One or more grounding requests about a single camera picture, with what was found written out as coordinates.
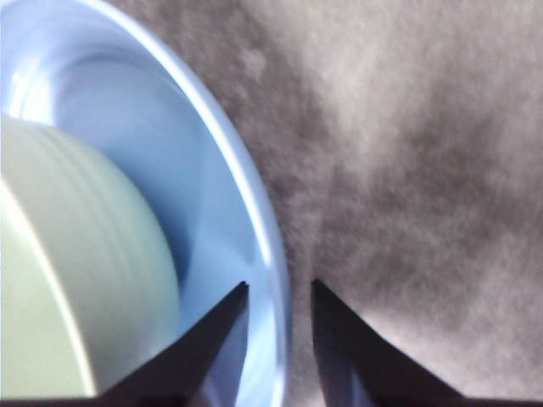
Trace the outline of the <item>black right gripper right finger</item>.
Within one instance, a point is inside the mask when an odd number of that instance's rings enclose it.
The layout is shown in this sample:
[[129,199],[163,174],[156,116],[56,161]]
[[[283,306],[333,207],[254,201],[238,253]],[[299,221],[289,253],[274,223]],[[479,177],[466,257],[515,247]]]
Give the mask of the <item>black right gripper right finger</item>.
[[320,280],[311,283],[311,320],[327,406],[439,406],[463,399],[387,342]]

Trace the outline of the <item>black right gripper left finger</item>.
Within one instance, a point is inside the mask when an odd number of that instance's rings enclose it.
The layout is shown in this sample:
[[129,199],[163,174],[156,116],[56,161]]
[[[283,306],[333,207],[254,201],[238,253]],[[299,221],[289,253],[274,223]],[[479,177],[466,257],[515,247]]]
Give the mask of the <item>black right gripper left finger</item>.
[[169,348],[97,406],[234,406],[248,344],[249,285],[239,283]]

